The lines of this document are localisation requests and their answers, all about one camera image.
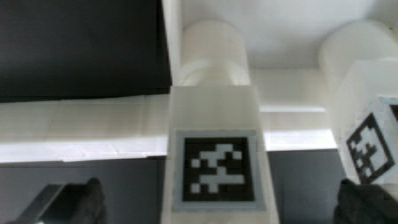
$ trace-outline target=black panel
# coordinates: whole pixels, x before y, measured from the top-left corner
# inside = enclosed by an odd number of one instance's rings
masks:
[[[159,0],[3,0],[0,27],[0,102],[168,93]]]
[[[390,110],[392,110],[394,118],[398,121],[398,105],[390,105]]]
[[[209,160],[200,158],[200,153],[216,152],[216,145],[232,146],[232,152],[223,152],[223,159],[216,160],[214,166]],[[198,161],[198,167],[191,166],[191,160]],[[209,185],[200,183],[200,177],[211,175],[218,178],[216,169],[225,169],[227,176],[243,177],[243,183],[218,184],[216,192],[209,191]],[[198,184],[198,191],[191,192],[191,184]],[[184,139],[184,170],[182,170],[182,201],[253,201],[251,172],[246,138],[186,138]]]

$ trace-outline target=white plastic block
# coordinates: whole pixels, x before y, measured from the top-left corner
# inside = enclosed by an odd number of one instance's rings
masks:
[[[163,210],[161,210],[161,223],[163,224],[204,224],[209,221],[216,223],[278,223],[276,208],[275,208],[275,197],[273,197],[273,186],[269,178],[269,167],[267,157],[264,153],[262,144],[262,132],[259,122],[259,110],[255,101],[255,91],[250,86],[218,86],[218,87],[172,87],[170,92],[170,132],[168,132],[168,160],[164,168],[164,189],[163,189]],[[237,203],[228,203],[228,209],[225,211],[221,206],[207,205],[207,208],[198,208],[193,212],[186,212],[173,207],[173,196],[179,194],[177,189],[180,188],[175,180],[179,168],[175,165],[177,155],[180,156],[180,133],[191,134],[200,137],[241,137],[241,132],[255,133],[255,147],[253,149],[253,161],[257,162],[259,177],[255,181],[260,182],[260,191],[264,209],[259,207],[244,207]],[[239,181],[239,177],[228,176],[221,181]],[[216,181],[211,178],[204,178],[209,183],[211,191],[216,191]],[[189,190],[196,191],[196,186],[189,186]]]
[[[267,151],[335,149],[324,112],[260,113]]]
[[[244,41],[234,27],[219,21],[200,21],[182,32],[180,83],[248,85]]]
[[[326,38],[319,50],[319,67],[335,91],[353,63],[398,60],[398,44],[385,25],[374,21],[347,24]]]

